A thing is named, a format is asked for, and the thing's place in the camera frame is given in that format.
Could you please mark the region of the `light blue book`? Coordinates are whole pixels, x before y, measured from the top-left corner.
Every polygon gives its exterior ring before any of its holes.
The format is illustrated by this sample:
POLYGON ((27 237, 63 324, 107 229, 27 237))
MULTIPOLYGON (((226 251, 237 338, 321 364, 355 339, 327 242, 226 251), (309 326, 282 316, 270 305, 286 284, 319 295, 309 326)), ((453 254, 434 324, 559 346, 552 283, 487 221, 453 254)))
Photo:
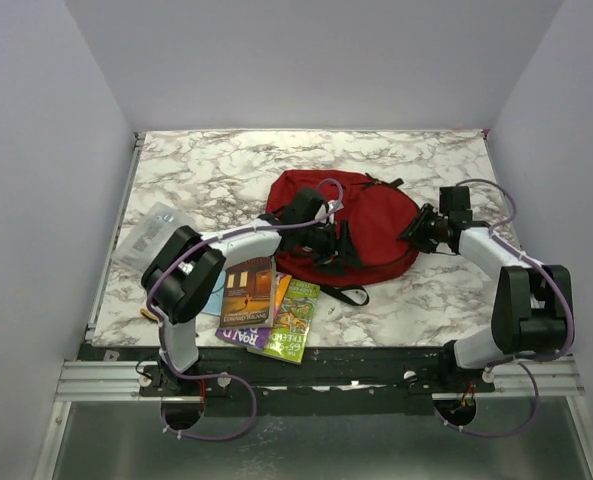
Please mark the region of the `light blue book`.
POLYGON ((214 285, 214 288, 207 300, 207 303, 202 309, 202 313, 212 316, 219 316, 221 314, 225 288, 225 276, 226 274, 224 272, 220 273, 214 285))

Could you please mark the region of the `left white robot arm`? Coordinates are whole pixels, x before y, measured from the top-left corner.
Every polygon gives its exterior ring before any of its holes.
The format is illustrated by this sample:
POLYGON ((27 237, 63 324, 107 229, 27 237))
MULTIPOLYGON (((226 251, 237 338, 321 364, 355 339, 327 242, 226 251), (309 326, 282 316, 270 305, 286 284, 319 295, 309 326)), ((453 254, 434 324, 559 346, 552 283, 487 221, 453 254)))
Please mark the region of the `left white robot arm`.
POLYGON ((340 182, 326 178, 317 188, 301 188, 286 211, 264 214, 250 223, 211 234, 188 226, 174 231, 147 267, 141 285, 146 306, 157 317, 159 356, 167 367, 163 382, 177 395, 190 393, 200 378, 196 317, 221 272, 260 257, 272 257, 290 242, 331 223, 342 208, 340 182))

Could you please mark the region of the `red backpack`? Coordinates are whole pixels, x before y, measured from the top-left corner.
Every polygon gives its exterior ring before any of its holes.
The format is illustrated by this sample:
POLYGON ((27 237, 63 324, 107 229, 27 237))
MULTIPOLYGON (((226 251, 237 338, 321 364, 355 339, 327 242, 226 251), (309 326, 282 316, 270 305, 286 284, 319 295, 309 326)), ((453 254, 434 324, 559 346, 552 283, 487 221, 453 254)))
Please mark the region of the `red backpack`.
POLYGON ((391 182, 369 174, 339 170, 286 170, 270 187, 266 214, 275 216, 286 211, 303 187, 317 188, 326 178, 341 183, 344 190, 342 208, 331 218, 337 237, 340 222, 346 219, 362 265, 345 265, 344 276, 321 275, 315 263, 333 258, 315 258, 297 253, 296 240, 275 255, 280 272, 320 286, 323 293, 347 305, 360 307, 369 303, 367 285, 393 280, 407 272, 416 261, 418 250, 412 243, 398 239, 420 207, 404 193, 402 179, 391 182))

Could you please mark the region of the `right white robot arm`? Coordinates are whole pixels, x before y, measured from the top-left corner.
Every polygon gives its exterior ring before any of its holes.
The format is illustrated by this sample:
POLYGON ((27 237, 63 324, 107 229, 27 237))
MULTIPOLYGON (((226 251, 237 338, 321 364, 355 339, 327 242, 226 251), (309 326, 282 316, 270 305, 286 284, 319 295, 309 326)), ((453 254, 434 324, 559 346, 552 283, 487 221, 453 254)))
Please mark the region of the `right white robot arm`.
POLYGON ((490 225, 474 218, 469 181, 439 190, 439 206, 425 204, 401 238, 426 254, 445 244, 496 282, 490 324, 452 343, 452 358, 436 367, 436 379, 456 392, 472 380, 472 369, 491 370, 513 359, 553 361, 568 353, 575 339, 569 270, 546 265, 499 234, 516 214, 505 189, 510 216, 490 225))

